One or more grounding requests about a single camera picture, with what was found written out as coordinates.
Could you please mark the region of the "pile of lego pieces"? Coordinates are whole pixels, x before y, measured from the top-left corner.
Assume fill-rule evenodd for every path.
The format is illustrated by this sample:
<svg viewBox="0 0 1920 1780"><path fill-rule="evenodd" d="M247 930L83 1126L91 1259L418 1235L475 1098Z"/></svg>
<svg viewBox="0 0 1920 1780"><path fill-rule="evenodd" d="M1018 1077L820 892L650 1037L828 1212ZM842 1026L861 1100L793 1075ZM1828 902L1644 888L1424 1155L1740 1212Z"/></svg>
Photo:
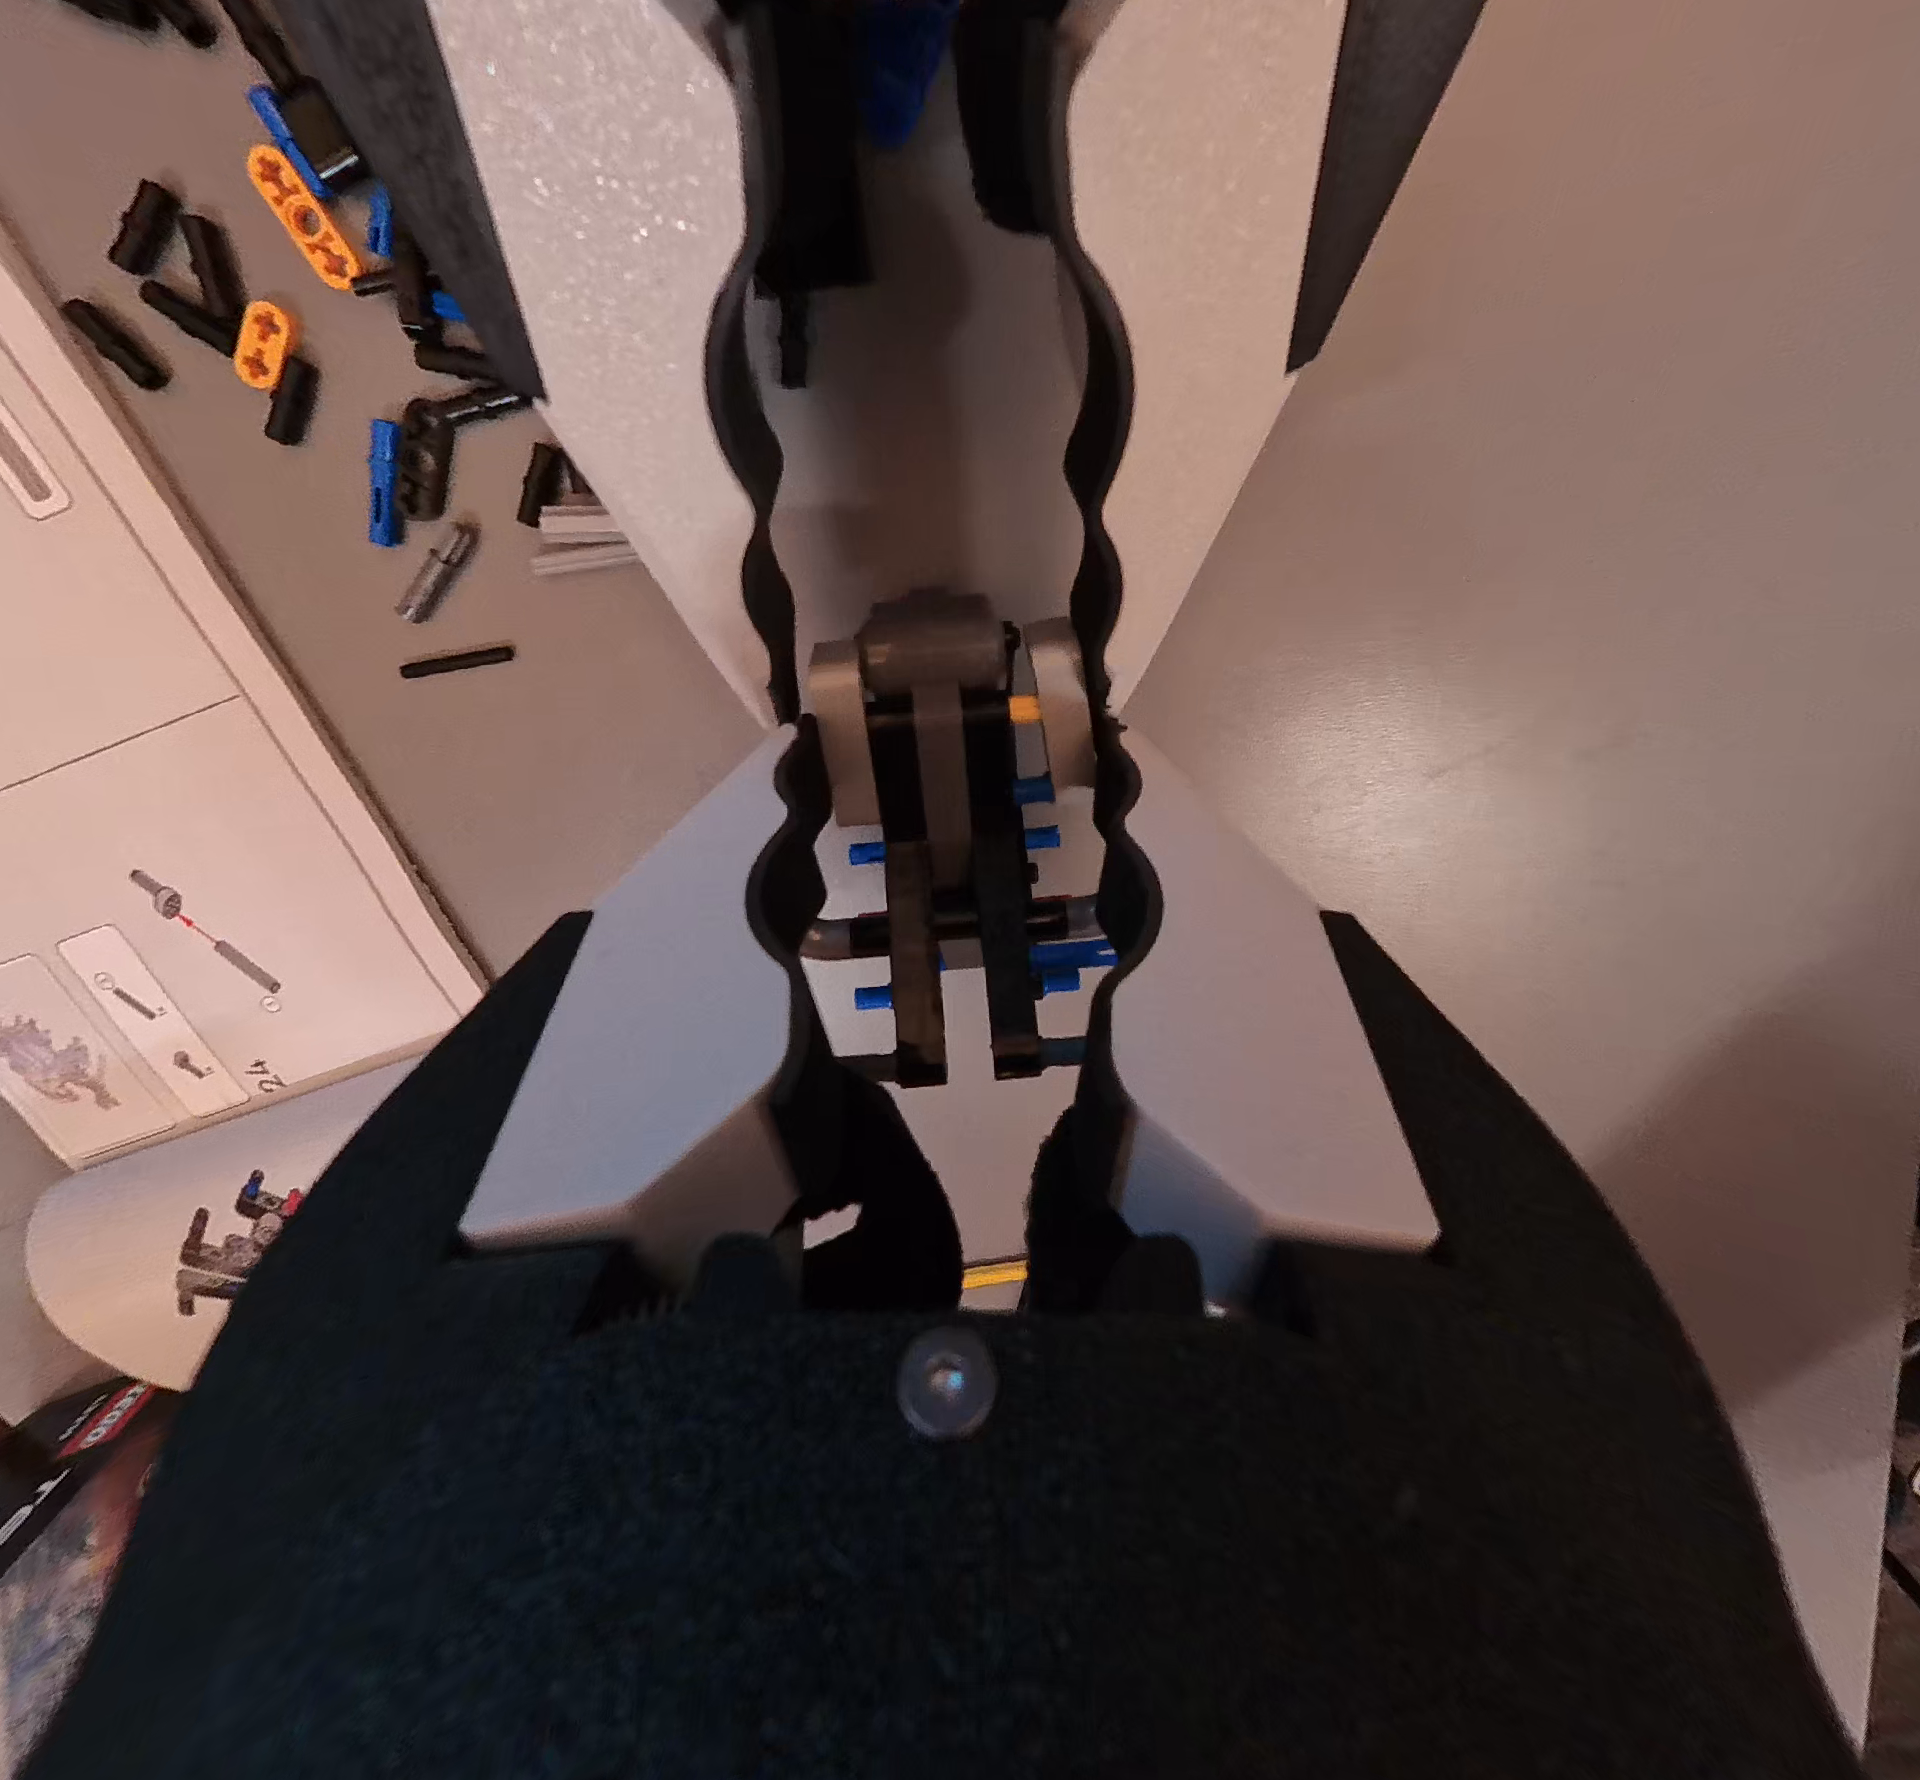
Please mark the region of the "pile of lego pieces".
<svg viewBox="0 0 1920 1780"><path fill-rule="evenodd" d="M134 414L300 669L504 665L483 592L530 583L510 483L557 451L342 93L289 0L4 0L4 220L120 390L157 365Z"/></svg>

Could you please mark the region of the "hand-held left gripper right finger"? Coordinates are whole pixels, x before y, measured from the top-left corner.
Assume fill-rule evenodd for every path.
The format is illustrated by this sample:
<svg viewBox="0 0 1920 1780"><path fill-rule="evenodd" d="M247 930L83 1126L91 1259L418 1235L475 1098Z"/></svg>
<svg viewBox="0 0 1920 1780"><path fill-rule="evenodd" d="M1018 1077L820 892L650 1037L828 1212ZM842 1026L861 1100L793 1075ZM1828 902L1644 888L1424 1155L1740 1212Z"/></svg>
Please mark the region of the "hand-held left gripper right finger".
<svg viewBox="0 0 1920 1780"><path fill-rule="evenodd" d="M1116 955L1075 1098L1095 1198L1183 1239L1214 1312L1250 1306L1279 1245L1428 1249L1438 1220L1322 910L1138 732L1095 818Z"/></svg>

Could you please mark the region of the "lego instruction booklet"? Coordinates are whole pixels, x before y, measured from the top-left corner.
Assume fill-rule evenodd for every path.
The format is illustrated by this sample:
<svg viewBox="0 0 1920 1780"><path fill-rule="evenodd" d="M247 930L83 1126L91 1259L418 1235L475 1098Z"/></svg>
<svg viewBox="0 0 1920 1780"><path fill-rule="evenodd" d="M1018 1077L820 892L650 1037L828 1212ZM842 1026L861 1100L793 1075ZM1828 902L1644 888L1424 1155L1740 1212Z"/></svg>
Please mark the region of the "lego instruction booklet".
<svg viewBox="0 0 1920 1780"><path fill-rule="evenodd" d="M4 232L4 1420L185 1388L483 992Z"/></svg>

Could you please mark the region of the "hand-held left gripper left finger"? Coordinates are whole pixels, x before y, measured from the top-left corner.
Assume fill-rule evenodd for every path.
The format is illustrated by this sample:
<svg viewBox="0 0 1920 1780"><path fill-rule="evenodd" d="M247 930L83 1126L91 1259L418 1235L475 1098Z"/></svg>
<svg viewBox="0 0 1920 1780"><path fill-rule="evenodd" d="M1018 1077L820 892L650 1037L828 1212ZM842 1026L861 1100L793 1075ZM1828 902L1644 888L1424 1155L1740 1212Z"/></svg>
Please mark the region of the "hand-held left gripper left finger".
<svg viewBox="0 0 1920 1780"><path fill-rule="evenodd" d="M593 906L461 1220L485 1255L769 1237L799 1184L773 1116L791 979L750 920L781 726Z"/></svg>

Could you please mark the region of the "printed cardboard lego box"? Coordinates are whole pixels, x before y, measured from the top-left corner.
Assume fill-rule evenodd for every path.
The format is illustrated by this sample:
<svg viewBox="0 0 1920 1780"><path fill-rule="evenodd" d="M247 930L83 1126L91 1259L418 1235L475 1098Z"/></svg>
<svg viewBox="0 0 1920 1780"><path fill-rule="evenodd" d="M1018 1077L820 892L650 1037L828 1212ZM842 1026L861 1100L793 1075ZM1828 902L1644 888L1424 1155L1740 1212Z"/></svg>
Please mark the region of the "printed cardboard lego box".
<svg viewBox="0 0 1920 1780"><path fill-rule="evenodd" d="M2 1774L73 1686L183 1396L114 1377L38 1408L2 1447Z"/></svg>

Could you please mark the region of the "partly built lego assembly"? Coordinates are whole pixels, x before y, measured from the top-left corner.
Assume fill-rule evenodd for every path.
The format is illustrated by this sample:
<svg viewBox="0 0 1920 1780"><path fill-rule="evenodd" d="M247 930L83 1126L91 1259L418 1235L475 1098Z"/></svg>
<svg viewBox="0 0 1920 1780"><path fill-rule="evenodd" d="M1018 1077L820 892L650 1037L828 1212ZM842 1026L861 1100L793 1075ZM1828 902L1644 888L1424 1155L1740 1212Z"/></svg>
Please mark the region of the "partly built lego assembly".
<svg viewBox="0 0 1920 1780"><path fill-rule="evenodd" d="M1097 706L1071 618L1014 624L977 592L908 592L812 651L806 675L848 863L881 904L824 914L801 951L816 967L877 969L857 1012L891 1018L879 1082L948 1082L950 973L983 984L997 1081L1077 1069L1081 1033L1044 1028L1116 965L1097 898L1059 881L1063 798L1091 794Z"/></svg>

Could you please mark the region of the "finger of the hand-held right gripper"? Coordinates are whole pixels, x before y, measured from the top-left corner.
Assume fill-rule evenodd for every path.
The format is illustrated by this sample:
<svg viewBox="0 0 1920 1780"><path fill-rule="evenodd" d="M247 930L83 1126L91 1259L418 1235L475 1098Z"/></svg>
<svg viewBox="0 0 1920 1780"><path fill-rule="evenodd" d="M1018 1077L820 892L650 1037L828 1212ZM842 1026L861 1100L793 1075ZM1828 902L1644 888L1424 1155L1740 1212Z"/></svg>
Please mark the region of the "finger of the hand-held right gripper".
<svg viewBox="0 0 1920 1780"><path fill-rule="evenodd" d="M744 357L763 173L716 0L424 0L546 424L761 728L750 612L781 449Z"/></svg>
<svg viewBox="0 0 1920 1780"><path fill-rule="evenodd" d="M1350 0L1069 0L1071 226L1112 292L1134 414L1105 520L1124 706L1289 400Z"/></svg>

